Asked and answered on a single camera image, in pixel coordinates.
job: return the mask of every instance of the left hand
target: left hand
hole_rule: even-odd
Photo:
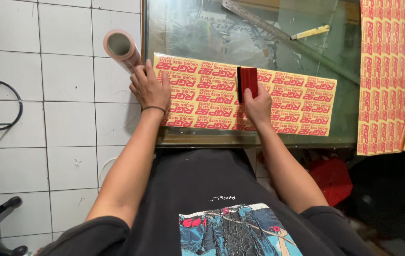
[[[163,83],[160,83],[156,79],[152,62],[147,60],[145,66],[139,65],[135,68],[135,73],[130,79],[133,82],[130,90],[143,109],[147,107],[158,107],[165,111],[168,109],[171,103],[171,84],[167,72],[163,73]]]

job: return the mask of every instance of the hand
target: hand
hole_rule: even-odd
[[[131,92],[136,96],[142,109],[147,107],[159,107],[167,110],[171,103],[171,84],[168,73],[163,73],[161,84],[155,76],[152,62],[147,60],[144,65],[135,68],[135,73],[130,77],[133,82],[130,85]]]
[[[245,89],[244,93],[245,108],[248,119],[253,123],[256,130],[262,130],[271,127],[270,109],[272,107],[272,97],[264,89],[261,83],[258,83],[258,96],[253,99],[250,89]]]

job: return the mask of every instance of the person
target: person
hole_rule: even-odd
[[[245,90],[246,113],[281,200],[256,182],[245,152],[162,150],[154,159],[171,101],[168,74],[160,83],[147,60],[131,81],[142,107],[137,129],[85,222],[40,256],[374,255],[275,133],[272,99],[261,84],[256,98]]]

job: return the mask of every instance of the glass tabletop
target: glass tabletop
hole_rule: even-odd
[[[360,3],[340,0],[243,0],[240,6],[289,35],[330,25],[300,41],[360,74]],[[144,57],[155,52],[337,80],[329,136],[279,134],[288,147],[354,147],[359,85],[222,6],[221,0],[148,0]],[[161,147],[258,147],[256,132],[161,127]]]

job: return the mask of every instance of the cardboard tube core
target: cardboard tube core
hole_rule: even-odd
[[[123,56],[131,50],[129,38],[120,33],[114,33],[108,37],[108,49],[115,55]]]

